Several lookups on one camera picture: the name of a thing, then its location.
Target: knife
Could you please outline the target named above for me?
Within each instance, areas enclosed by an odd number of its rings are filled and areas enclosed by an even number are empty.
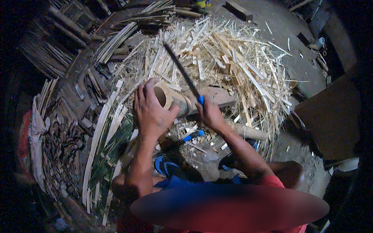
[[[176,58],[175,54],[172,52],[170,47],[166,44],[166,42],[163,43],[164,48],[167,50],[168,54],[170,54],[173,62],[175,62],[176,66],[179,68],[179,71],[184,76],[186,82],[188,83],[190,90],[192,90],[193,95],[196,97],[198,103],[200,103],[202,106],[205,103],[205,100],[203,98],[203,95],[200,95],[197,89],[195,88],[193,82],[190,80],[188,74],[185,72],[184,68],[181,66],[179,60]]]

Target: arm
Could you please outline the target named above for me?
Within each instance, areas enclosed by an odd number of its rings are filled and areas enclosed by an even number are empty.
[[[219,106],[213,104],[209,97],[205,97],[203,107],[198,104],[197,108],[202,122],[225,140],[233,154],[236,155],[239,169],[247,177],[260,180],[263,176],[274,175],[258,152],[225,123]]]
[[[166,132],[180,112],[177,104],[174,104],[170,110],[160,105],[153,89],[158,81],[159,79],[152,78],[141,84],[135,91],[134,112],[139,136],[126,184],[136,187],[139,197],[153,191],[151,157],[154,147],[158,138]]]

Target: wooden block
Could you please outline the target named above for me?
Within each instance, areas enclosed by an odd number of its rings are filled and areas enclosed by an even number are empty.
[[[226,1],[225,8],[243,21],[253,20],[253,14],[233,1]]]

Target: small container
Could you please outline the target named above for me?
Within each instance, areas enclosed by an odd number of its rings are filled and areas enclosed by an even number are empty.
[[[201,8],[205,8],[206,0],[197,0],[197,5],[200,6]]]
[[[325,44],[324,37],[320,37],[317,41],[315,41],[315,45],[318,47],[318,49],[321,49],[321,47]]]

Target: hand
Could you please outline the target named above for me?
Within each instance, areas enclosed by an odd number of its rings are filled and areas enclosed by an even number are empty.
[[[209,96],[204,96],[204,99],[205,103],[203,106],[196,104],[200,118],[206,126],[218,132],[225,125],[222,112],[218,105],[211,102]]]
[[[146,83],[142,83],[135,91],[134,99],[135,121],[139,128],[139,136],[154,141],[166,132],[180,112],[177,103],[174,103],[170,110],[160,105],[153,89],[158,81],[158,78],[151,78]]]

